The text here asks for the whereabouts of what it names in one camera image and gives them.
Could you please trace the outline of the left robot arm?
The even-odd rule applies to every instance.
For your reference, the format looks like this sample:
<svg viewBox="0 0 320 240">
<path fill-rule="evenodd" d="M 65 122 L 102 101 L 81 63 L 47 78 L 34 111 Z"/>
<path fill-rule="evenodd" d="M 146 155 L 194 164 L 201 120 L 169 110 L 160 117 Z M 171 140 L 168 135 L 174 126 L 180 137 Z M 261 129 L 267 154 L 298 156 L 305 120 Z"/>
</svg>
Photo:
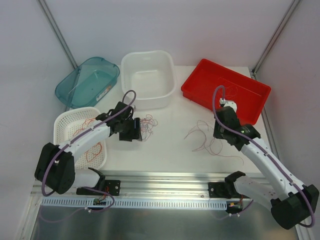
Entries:
<svg viewBox="0 0 320 240">
<path fill-rule="evenodd" d="M 106 177 L 97 169 L 76 169 L 76 161 L 99 142 L 117 134 L 120 141 L 141 141 L 141 120 L 134 117 L 129 104 L 118 102 L 114 109 L 101 113 L 93 124 L 60 144 L 43 146 L 34 176 L 41 182 L 42 195 L 60 195 L 71 188 L 86 194 L 106 194 Z"/>
</svg>

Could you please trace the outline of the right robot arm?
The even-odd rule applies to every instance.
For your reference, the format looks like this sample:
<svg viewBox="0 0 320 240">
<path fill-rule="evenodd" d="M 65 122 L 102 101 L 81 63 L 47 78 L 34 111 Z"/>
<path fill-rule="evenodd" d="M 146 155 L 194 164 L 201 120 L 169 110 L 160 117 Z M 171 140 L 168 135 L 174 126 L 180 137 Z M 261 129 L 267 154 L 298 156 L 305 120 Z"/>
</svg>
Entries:
<svg viewBox="0 0 320 240">
<path fill-rule="evenodd" d="M 252 125 L 240 124 L 231 106 L 225 104 L 214 109 L 213 114 L 213 137 L 227 141 L 244 154 L 270 184 L 270 187 L 265 187 L 245 173 L 236 171 L 224 179 L 225 193 L 232 198 L 238 195 L 251 198 L 268 209 L 274 220 L 286 230 L 296 225 L 312 228 L 316 223 L 319 190 L 295 177 L 269 150 Z"/>
</svg>

